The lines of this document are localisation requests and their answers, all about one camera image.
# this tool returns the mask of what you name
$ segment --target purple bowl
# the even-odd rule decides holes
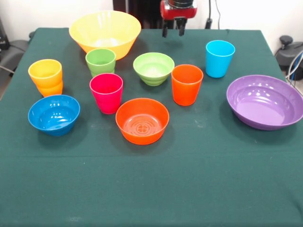
[[[233,81],[226,92],[237,117],[261,130],[277,130],[303,117],[303,97],[282,80],[249,75]]]

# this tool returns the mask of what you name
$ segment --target plastic bowl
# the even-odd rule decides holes
[[[175,67],[171,57],[163,53],[144,53],[138,56],[133,63],[134,70],[149,86],[162,84]]]
[[[270,76],[249,75],[227,89],[227,100],[237,117],[261,130],[277,130],[303,117],[303,98],[289,84]]]
[[[28,121],[36,129],[52,135],[62,136],[74,126],[80,114],[76,99],[65,95],[40,99],[28,111]]]
[[[108,48],[116,53],[116,60],[127,55],[140,31],[141,24],[135,17],[113,10],[85,15],[69,29],[72,39],[85,52]]]
[[[147,145],[163,135],[169,123],[169,112],[156,100],[135,98],[120,106],[116,113],[116,123],[129,142]]]

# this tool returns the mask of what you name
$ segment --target orange cup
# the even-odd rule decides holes
[[[62,65],[57,60],[36,61],[28,68],[28,73],[43,97],[62,94]]]
[[[192,105],[198,96],[203,72],[194,65],[178,65],[171,72],[172,94],[178,105]]]

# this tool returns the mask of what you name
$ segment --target green bowl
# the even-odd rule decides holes
[[[175,67],[171,57],[163,53],[144,53],[138,56],[133,63],[134,70],[149,86],[162,84]]]

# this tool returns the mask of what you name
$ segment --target bowl rim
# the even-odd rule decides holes
[[[135,62],[138,61],[138,59],[139,59],[140,57],[143,57],[143,56],[145,56],[145,55],[151,55],[151,54],[162,55],[162,56],[166,57],[167,59],[169,59],[169,60],[172,62],[171,70],[169,70],[169,72],[168,72],[167,74],[162,75],[162,76],[158,76],[158,77],[149,77],[149,76],[146,76],[146,75],[143,75],[142,73],[140,73],[140,72],[138,71],[138,69],[136,69],[136,67],[135,67],[135,65],[134,65]],[[166,77],[166,76],[168,76],[168,75],[173,71],[174,68],[175,68],[175,62],[174,62],[174,60],[173,60],[170,56],[168,56],[167,54],[164,54],[164,53],[161,53],[161,52],[147,52],[147,53],[143,53],[143,54],[140,54],[139,56],[137,56],[137,57],[135,58],[135,60],[133,61],[133,69],[135,70],[135,72],[136,72],[139,76],[143,76],[143,77],[145,77],[145,78],[162,78],[162,77]]]
[[[37,64],[37,63],[39,63],[39,62],[41,62],[41,61],[54,61],[54,62],[57,62],[57,63],[59,63],[60,68],[59,68],[59,70],[58,70],[56,73],[54,73],[53,75],[48,76],[48,77],[36,77],[36,76],[33,76],[33,75],[29,72],[30,68],[33,67],[33,65],[35,65],[35,64]],[[56,59],[50,59],[50,58],[47,58],[47,59],[40,59],[40,60],[37,60],[37,61],[33,62],[33,63],[28,67],[28,70],[27,70],[29,76],[30,76],[31,78],[35,78],[35,79],[49,79],[49,78],[51,78],[51,77],[54,77],[54,76],[58,75],[58,73],[59,73],[60,71],[62,71],[62,64],[61,64],[58,60],[56,60]]]
[[[79,110],[78,110],[76,116],[74,117],[74,119],[73,119],[69,124],[67,124],[66,126],[64,126],[63,128],[65,128],[65,127],[67,127],[68,125],[74,123],[74,122],[77,120],[77,118],[79,117],[81,107],[80,107],[79,102],[78,102],[74,97],[72,97],[72,96],[67,96],[67,95],[52,95],[52,96],[47,96],[47,97],[41,98],[41,99],[39,99],[38,101],[36,101],[36,102],[30,107],[30,109],[29,109],[29,111],[28,111],[28,114],[27,114],[28,122],[29,122],[34,128],[36,128],[36,129],[38,129],[38,130],[41,130],[41,131],[57,131],[57,130],[61,130],[61,129],[62,129],[62,128],[59,128],[59,129],[42,129],[42,128],[39,128],[39,127],[35,126],[34,124],[32,124],[32,122],[31,122],[30,119],[29,119],[29,114],[30,114],[32,108],[33,108],[36,104],[38,104],[39,102],[42,102],[42,100],[45,100],[45,99],[48,99],[48,98],[51,98],[51,97],[54,97],[54,96],[65,96],[65,97],[68,97],[68,98],[70,98],[70,99],[73,99],[73,100],[76,101],[76,103],[78,104],[78,107],[79,107]]]
[[[119,45],[115,45],[115,46],[95,46],[95,45],[87,45],[87,44],[84,44],[84,43],[78,41],[77,39],[75,39],[75,38],[71,35],[71,28],[72,28],[73,25],[74,25],[76,22],[78,22],[79,20],[81,20],[81,19],[83,19],[83,18],[85,18],[85,17],[88,17],[88,16],[98,15],[98,14],[100,14],[100,13],[106,13],[106,12],[110,12],[110,13],[114,12],[114,13],[119,13],[119,14],[127,14],[128,16],[133,17],[133,18],[135,19],[135,21],[136,21],[138,27],[140,28],[140,29],[138,30],[138,33],[136,34],[136,36],[134,36],[134,37],[133,37],[132,39],[130,39],[130,40],[127,40],[127,41],[122,42],[122,43],[120,43]],[[121,46],[121,45],[130,43],[132,40],[134,40],[134,39],[136,39],[136,38],[138,37],[138,35],[140,34],[141,30],[142,30],[142,26],[141,26],[140,21],[139,21],[136,17],[134,17],[133,15],[131,15],[131,14],[128,14],[128,13],[125,13],[125,12],[121,12],[121,11],[117,11],[117,10],[100,10],[100,11],[95,12],[95,13],[88,13],[88,14],[86,14],[86,15],[83,15],[82,17],[79,17],[78,19],[76,19],[75,21],[73,21],[72,24],[70,25],[69,29],[68,29],[68,32],[69,32],[71,38],[72,38],[74,41],[76,41],[77,43],[79,43],[79,44],[81,44],[81,45],[83,45],[83,46],[88,46],[88,47],[93,47],[93,48],[113,48],[113,47],[117,47],[117,46]]]
[[[153,134],[149,134],[149,135],[145,135],[145,136],[138,136],[138,135],[130,134],[129,132],[125,131],[122,127],[120,127],[120,125],[118,124],[118,121],[117,121],[117,115],[118,115],[118,112],[119,112],[120,108],[121,108],[122,106],[124,106],[126,103],[129,103],[129,102],[132,102],[132,101],[138,100],[138,99],[152,100],[152,101],[154,101],[154,102],[159,103],[161,106],[164,107],[164,109],[166,110],[166,113],[167,113],[168,118],[167,118],[166,124],[162,127],[161,130],[159,130],[159,131],[157,131],[157,132],[155,132],[155,133],[153,133]],[[131,100],[126,101],[125,103],[123,103],[123,104],[118,108],[118,110],[117,110],[117,112],[116,112],[115,119],[116,119],[116,124],[117,124],[118,128],[119,128],[122,132],[124,132],[125,134],[131,135],[131,136],[135,136],[135,137],[138,137],[138,138],[146,138],[146,137],[150,137],[150,136],[156,135],[156,134],[158,134],[159,132],[161,132],[161,131],[163,131],[163,130],[166,129],[166,127],[167,127],[167,125],[168,125],[168,123],[169,123],[169,111],[168,111],[168,109],[166,108],[166,106],[165,106],[163,103],[159,102],[158,100],[155,100],[155,99],[152,99],[152,98],[133,98],[133,99],[131,99]]]
[[[242,114],[240,114],[231,104],[231,101],[229,100],[228,98],[228,93],[230,91],[230,88],[232,86],[233,83],[235,83],[236,81],[240,80],[240,79],[243,79],[243,78],[247,78],[247,77],[255,77],[255,76],[258,76],[258,77],[263,77],[263,78],[270,78],[270,79],[273,79],[273,80],[276,80],[278,81],[279,83],[281,84],[285,84],[287,86],[290,87],[290,89],[292,89],[293,91],[296,92],[297,95],[299,95],[301,97],[301,100],[302,100],[302,104],[303,104],[303,96],[298,92],[296,91],[291,85],[287,84],[285,81],[281,80],[281,79],[278,79],[278,78],[275,78],[275,77],[272,77],[272,76],[267,76],[267,75],[262,75],[262,74],[252,74],[252,75],[246,75],[246,76],[242,76],[242,77],[239,77],[237,79],[235,79],[233,82],[230,83],[230,85],[228,86],[227,90],[226,90],[226,99],[227,99],[227,102],[229,104],[229,106],[231,107],[231,109],[236,112],[238,115],[240,115],[242,118],[245,118],[247,119],[248,121],[251,121],[251,122],[255,122],[255,123],[258,123],[260,125],[264,125],[264,126],[268,126],[268,127],[285,127],[285,126],[289,126],[289,125],[292,125],[292,124],[295,124],[297,122],[299,122],[302,118],[303,118],[303,111],[301,113],[301,117],[299,117],[297,120],[295,121],[292,121],[290,123],[284,123],[284,124],[280,124],[280,125],[277,125],[277,124],[264,124],[264,123],[260,123],[260,122],[257,122],[257,121],[254,121],[254,120],[251,120],[245,116],[243,116]]]

